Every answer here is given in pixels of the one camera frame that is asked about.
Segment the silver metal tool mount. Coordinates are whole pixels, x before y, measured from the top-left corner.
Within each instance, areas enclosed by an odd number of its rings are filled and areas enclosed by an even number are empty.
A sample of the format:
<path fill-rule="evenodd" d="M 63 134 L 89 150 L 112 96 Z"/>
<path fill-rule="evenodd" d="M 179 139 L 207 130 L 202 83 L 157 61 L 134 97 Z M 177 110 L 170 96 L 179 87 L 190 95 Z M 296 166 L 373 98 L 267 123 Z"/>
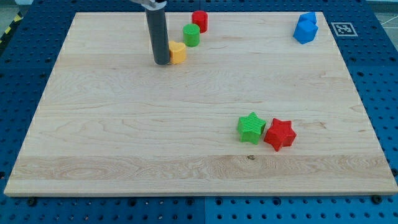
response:
<path fill-rule="evenodd" d="M 162 9 L 167 5 L 166 0 L 130 0 L 136 4 L 140 4 L 146 9 Z"/>

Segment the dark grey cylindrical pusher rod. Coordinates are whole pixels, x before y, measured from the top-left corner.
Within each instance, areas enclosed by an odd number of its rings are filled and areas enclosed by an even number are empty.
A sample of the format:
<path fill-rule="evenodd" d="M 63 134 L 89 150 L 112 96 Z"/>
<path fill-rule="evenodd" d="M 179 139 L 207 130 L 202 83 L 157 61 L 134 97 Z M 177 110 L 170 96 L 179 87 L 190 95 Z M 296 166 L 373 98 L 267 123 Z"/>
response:
<path fill-rule="evenodd" d="M 146 9 L 146 19 L 154 62 L 158 65 L 166 65 L 170 62 L 170 53 L 165 9 L 154 11 Z"/>

